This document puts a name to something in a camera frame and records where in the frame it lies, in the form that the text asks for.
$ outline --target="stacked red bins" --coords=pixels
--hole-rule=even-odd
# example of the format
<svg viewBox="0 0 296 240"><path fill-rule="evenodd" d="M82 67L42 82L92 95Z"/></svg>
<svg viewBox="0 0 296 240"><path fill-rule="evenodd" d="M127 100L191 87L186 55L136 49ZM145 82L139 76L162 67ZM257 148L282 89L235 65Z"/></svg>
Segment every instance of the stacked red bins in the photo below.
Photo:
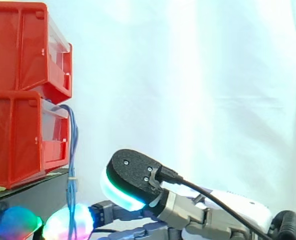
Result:
<svg viewBox="0 0 296 240"><path fill-rule="evenodd" d="M43 3L0 2L0 186L69 162L72 46Z"/></svg>

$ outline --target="blue wire bundle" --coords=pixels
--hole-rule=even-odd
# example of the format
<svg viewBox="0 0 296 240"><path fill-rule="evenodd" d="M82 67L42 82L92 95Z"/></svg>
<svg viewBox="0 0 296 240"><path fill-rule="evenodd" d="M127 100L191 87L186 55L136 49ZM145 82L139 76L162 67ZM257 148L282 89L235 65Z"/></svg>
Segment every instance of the blue wire bundle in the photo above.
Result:
<svg viewBox="0 0 296 240"><path fill-rule="evenodd" d="M67 204L70 212L70 221L69 221L69 238L72 240L74 234L74 240L77 239L77 225L75 222L75 209L76 209L76 178L74 171L74 154L77 148L78 139L79 139L79 130L74 117L72 109L67 105L61 105L61 108L68 111L71 120L71 141L70 141L70 163L69 163L69 176L68 176L68 185L67 185Z"/></svg>

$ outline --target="white backdrop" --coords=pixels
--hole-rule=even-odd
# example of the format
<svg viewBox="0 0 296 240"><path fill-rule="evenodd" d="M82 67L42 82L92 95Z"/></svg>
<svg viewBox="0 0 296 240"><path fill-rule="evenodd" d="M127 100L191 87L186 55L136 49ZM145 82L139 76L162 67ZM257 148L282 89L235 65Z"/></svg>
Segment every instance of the white backdrop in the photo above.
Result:
<svg viewBox="0 0 296 240"><path fill-rule="evenodd" d="M296 211L296 0L48 0L74 45L78 199L132 148Z"/></svg>

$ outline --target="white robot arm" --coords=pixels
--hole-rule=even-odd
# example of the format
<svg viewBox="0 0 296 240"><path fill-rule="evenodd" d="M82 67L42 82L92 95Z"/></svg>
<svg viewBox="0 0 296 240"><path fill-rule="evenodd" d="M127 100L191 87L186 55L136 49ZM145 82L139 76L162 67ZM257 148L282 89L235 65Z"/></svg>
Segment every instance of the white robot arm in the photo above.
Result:
<svg viewBox="0 0 296 240"><path fill-rule="evenodd" d="M230 193L218 196L217 191L184 180L142 153L117 151L104 174L108 183L102 190L108 199L129 211L139 210L144 217L150 213L160 222L112 233L101 240L189 240L197 236L209 240L296 240L296 213L283 211L272 219L262 204ZM185 185L198 193L182 196L162 188L162 182Z"/></svg>

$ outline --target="light-up ball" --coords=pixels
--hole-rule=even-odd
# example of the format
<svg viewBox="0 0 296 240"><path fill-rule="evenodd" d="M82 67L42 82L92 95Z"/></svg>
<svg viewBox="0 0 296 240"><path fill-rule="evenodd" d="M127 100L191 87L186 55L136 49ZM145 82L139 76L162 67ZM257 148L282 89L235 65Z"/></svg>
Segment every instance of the light-up ball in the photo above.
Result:
<svg viewBox="0 0 296 240"><path fill-rule="evenodd" d="M93 219L89 208L83 204L77 204L74 219L77 227L77 240L87 240L93 230ZM68 239L69 222L69 208L60 209L47 220L43 228L43 237L45 240Z"/></svg>
<svg viewBox="0 0 296 240"><path fill-rule="evenodd" d="M30 210L16 206L0 216L0 237L4 240L25 239L42 226L42 220Z"/></svg>
<svg viewBox="0 0 296 240"><path fill-rule="evenodd" d="M129 196L117 186L113 185L107 176L106 168L102 171L100 184L103 194L110 201L130 212L140 210L145 206L144 203L135 199L133 196Z"/></svg>

